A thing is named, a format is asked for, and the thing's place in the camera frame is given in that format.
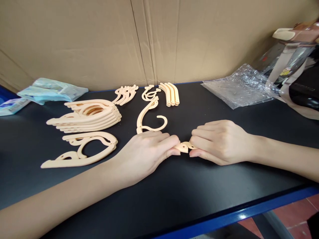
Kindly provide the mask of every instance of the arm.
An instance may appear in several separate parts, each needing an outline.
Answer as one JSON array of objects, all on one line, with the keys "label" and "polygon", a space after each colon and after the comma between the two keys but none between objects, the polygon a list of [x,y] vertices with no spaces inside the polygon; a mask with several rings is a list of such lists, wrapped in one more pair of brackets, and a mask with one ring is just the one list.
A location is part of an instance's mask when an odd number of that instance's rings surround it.
[{"label": "arm", "polygon": [[134,136],[113,158],[0,211],[4,238],[39,238],[86,207],[132,186],[152,172],[179,144],[176,135],[148,131]]},{"label": "arm", "polygon": [[288,170],[319,182],[319,149],[283,143],[246,133],[229,120],[206,123],[192,131],[190,143],[201,157],[218,165],[243,161]]}]

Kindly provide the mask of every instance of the wrist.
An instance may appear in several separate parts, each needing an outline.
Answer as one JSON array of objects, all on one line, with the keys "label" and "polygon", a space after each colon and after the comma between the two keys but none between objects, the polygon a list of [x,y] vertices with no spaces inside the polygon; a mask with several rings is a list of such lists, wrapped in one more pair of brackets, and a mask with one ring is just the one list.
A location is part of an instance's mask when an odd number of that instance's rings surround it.
[{"label": "wrist", "polygon": [[120,170],[119,164],[114,157],[96,167],[98,167],[97,173],[104,189],[109,191],[110,194],[128,187],[123,171]]},{"label": "wrist", "polygon": [[266,148],[268,145],[268,138],[259,136],[259,135],[252,135],[252,154],[249,162],[253,163],[260,163],[260,161],[265,157]]}]

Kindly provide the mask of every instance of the cardboard wall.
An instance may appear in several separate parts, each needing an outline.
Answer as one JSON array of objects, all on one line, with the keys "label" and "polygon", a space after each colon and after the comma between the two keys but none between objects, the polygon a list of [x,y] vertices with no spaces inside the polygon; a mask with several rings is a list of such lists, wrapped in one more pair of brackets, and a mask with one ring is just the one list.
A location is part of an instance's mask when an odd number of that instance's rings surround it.
[{"label": "cardboard wall", "polygon": [[318,17],[316,0],[0,1],[0,84],[39,77],[90,90],[231,74],[279,27]]}]

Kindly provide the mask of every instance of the blue table edge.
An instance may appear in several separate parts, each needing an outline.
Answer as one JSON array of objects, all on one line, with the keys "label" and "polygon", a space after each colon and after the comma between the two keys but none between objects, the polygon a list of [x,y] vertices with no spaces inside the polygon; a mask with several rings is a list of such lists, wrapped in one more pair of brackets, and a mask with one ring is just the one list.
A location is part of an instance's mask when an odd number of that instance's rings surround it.
[{"label": "blue table edge", "polygon": [[192,238],[198,235],[206,234],[232,223],[244,220],[248,217],[256,216],[273,210],[275,208],[311,197],[319,193],[319,187],[311,186],[292,193],[288,193],[277,198],[249,206],[247,208],[216,217],[198,224],[185,227],[167,234],[155,237],[156,239],[170,239],[170,238]]}]

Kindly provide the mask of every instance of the strap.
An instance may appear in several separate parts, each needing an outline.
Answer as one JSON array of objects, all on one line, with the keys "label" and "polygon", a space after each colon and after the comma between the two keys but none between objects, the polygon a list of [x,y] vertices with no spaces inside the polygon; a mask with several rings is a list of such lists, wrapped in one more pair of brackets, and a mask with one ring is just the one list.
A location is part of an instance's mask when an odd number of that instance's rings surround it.
[{"label": "strap", "polygon": [[284,70],[286,65],[288,64],[289,60],[291,59],[292,55],[295,53],[295,51],[298,48],[299,43],[289,43],[285,46],[283,49],[281,55],[279,56],[272,72],[270,73],[270,76],[268,77],[268,80],[266,81],[266,92],[270,94],[272,97],[283,101],[281,97],[274,94],[272,92],[273,84],[276,82],[278,77],[280,76],[281,72]]}]

